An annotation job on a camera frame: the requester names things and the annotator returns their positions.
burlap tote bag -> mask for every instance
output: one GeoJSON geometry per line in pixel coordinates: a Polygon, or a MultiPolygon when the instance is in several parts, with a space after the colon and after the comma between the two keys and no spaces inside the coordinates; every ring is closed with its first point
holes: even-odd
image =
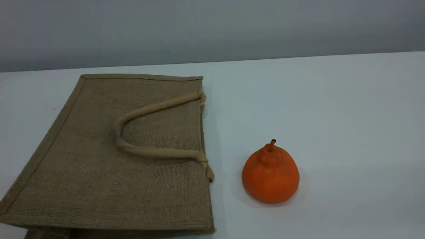
{"type": "Polygon", "coordinates": [[[212,233],[204,100],[202,77],[82,75],[0,222],[29,239],[212,233]]]}

bag handle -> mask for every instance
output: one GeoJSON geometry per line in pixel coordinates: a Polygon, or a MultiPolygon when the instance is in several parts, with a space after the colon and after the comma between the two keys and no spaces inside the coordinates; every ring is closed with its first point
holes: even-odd
{"type": "Polygon", "coordinates": [[[205,95],[202,91],[187,94],[182,97],[167,100],[161,103],[147,105],[143,108],[136,109],[124,114],[123,116],[119,117],[113,125],[115,146],[124,152],[150,158],[194,159],[202,164],[202,166],[205,168],[205,173],[209,182],[212,182],[214,180],[214,173],[211,167],[208,165],[208,160],[203,150],[142,147],[132,145],[122,138],[122,128],[128,121],[146,114],[153,113],[155,111],[171,108],[198,99],[201,99],[201,103],[205,101],[205,95]]]}

woven texture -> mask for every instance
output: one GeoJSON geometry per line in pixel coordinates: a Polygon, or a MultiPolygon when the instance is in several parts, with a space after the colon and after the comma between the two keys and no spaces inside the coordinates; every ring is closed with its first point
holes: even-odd
{"type": "MultiPolygon", "coordinates": [[[[28,239],[212,233],[209,183],[199,162],[134,156],[118,150],[111,133],[121,115],[198,92],[201,80],[81,76],[55,123],[0,202],[0,222],[30,228],[28,239]]],[[[122,137],[139,146],[203,150],[201,101],[129,121],[122,137]]]]}

rope handle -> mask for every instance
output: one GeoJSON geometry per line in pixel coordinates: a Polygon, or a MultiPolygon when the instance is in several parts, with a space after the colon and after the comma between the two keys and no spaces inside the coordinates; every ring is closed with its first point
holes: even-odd
{"type": "Polygon", "coordinates": [[[205,95],[202,91],[187,94],[182,97],[167,100],[161,103],[147,105],[143,108],[136,109],[134,111],[130,111],[122,115],[116,120],[113,125],[113,136],[115,140],[115,146],[123,150],[124,152],[150,158],[194,159],[200,162],[200,164],[205,168],[206,176],[209,182],[212,182],[214,180],[214,173],[211,167],[208,165],[207,157],[205,156],[205,153],[202,150],[142,147],[132,145],[122,138],[122,128],[124,127],[124,124],[126,124],[128,121],[146,114],[171,108],[198,99],[201,99],[201,103],[205,101],[205,95]]]}

orange fruit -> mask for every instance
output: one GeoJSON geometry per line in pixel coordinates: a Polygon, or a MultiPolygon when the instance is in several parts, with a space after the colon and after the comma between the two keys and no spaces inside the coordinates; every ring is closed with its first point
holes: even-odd
{"type": "Polygon", "coordinates": [[[245,189],[264,203],[280,203],[290,199],[298,189],[300,173],[276,140],[253,153],[245,163],[242,182],[245,189]]]}

